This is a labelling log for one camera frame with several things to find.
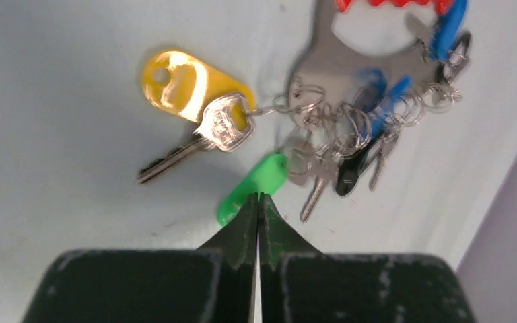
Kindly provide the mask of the silver key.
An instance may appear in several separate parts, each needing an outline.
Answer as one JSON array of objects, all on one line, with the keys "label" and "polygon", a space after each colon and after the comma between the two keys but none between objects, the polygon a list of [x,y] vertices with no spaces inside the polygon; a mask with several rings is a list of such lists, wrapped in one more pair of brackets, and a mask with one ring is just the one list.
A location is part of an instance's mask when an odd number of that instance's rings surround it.
[{"label": "silver key", "polygon": [[137,183],[146,184],[198,152],[218,149],[230,153],[254,132],[247,117],[249,101],[240,92],[229,92],[212,100],[203,109],[200,125],[184,145],[170,150],[138,171]]},{"label": "silver key", "polygon": [[300,221],[309,220],[325,188],[337,179],[338,165],[335,154],[330,147],[315,153],[313,146],[305,139],[290,139],[286,144],[288,152],[287,171],[289,180],[298,186],[304,186],[310,178],[314,186],[300,212]]},{"label": "silver key", "polygon": [[399,141],[400,132],[389,132],[384,133],[380,140],[380,149],[378,151],[378,155],[376,157],[376,169],[374,171],[374,175],[369,183],[369,189],[374,192],[379,183],[379,179],[382,176],[384,169],[386,167],[387,159],[390,154],[394,151]]}]

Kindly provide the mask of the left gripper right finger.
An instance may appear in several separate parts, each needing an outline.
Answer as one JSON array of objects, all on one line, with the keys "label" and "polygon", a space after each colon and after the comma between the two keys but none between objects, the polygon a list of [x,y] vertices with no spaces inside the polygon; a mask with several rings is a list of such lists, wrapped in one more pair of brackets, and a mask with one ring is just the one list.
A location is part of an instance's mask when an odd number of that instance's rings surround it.
[{"label": "left gripper right finger", "polygon": [[474,322],[452,268],[416,253],[316,249],[259,197],[263,322]]}]

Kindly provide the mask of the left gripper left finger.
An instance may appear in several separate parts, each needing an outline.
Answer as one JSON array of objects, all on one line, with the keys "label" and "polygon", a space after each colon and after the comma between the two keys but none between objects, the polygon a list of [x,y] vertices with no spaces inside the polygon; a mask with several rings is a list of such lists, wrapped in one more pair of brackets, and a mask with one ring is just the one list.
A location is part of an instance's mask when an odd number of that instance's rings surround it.
[{"label": "left gripper left finger", "polygon": [[259,197],[195,249],[75,249],[47,268],[24,322],[252,322]]}]

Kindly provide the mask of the yellow key tag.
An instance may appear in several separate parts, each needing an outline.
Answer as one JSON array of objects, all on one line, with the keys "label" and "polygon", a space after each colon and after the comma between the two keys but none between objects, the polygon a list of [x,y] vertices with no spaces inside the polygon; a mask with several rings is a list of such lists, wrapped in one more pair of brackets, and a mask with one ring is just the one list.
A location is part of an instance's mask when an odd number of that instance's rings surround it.
[{"label": "yellow key tag", "polygon": [[256,99],[250,87],[226,72],[176,49],[150,56],[139,72],[146,100],[156,108],[199,124],[206,105],[231,92],[241,93],[254,110]]}]

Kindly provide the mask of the blue key tag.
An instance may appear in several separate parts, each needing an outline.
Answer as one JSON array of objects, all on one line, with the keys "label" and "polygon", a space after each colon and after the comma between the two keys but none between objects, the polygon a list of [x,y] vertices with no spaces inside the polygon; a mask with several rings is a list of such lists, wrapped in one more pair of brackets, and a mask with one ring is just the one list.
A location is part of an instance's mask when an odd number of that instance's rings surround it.
[{"label": "blue key tag", "polygon": [[434,5],[438,22],[429,45],[429,57],[445,61],[467,12],[468,1],[434,1]]},{"label": "blue key tag", "polygon": [[395,105],[412,87],[413,78],[410,75],[402,76],[390,87],[381,75],[376,81],[370,82],[370,87],[366,90],[366,102],[361,108],[363,116],[360,135],[364,139],[375,139],[384,129],[388,117],[392,116]]}]

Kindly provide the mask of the black key tag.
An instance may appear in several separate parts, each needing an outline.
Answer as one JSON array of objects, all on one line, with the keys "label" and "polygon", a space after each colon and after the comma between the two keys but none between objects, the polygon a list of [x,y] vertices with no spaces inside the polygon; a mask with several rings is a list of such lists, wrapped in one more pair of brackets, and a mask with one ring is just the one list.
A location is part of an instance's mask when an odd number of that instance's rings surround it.
[{"label": "black key tag", "polygon": [[377,158],[382,147],[383,136],[384,131],[380,131],[378,136],[373,138],[365,147],[341,163],[335,184],[335,192],[338,196],[347,196],[356,187],[360,176]]}]

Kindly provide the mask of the steel key holder red handle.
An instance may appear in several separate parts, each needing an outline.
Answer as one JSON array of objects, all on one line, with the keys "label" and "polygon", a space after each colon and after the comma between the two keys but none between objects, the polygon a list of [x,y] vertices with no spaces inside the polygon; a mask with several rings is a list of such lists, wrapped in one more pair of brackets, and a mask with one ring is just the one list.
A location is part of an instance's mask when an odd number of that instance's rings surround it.
[{"label": "steel key holder red handle", "polygon": [[440,76],[452,54],[451,46],[445,61],[429,57],[429,45],[438,21],[429,27],[419,18],[407,15],[408,27],[417,29],[413,44],[392,54],[368,55],[351,48],[333,32],[337,14],[336,5],[329,1],[318,2],[312,41],[293,70],[288,90],[288,106],[296,109],[296,124],[307,128],[315,123],[321,108],[345,104],[353,94],[367,90],[372,73],[385,77],[389,86],[404,75],[413,78],[413,87],[400,100],[405,104],[411,102],[412,106],[405,114],[395,112],[391,117],[408,127],[419,123],[426,111],[434,108],[425,101],[424,95],[442,86]]}]

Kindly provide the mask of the green key tag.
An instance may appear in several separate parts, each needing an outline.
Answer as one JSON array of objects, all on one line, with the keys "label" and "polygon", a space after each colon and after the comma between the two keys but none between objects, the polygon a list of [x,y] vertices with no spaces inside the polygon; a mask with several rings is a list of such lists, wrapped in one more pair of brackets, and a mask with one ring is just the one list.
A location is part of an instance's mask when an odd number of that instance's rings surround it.
[{"label": "green key tag", "polygon": [[246,177],[220,202],[217,209],[217,222],[226,226],[254,193],[275,194],[288,179],[289,159],[282,153],[271,153],[263,158]]}]

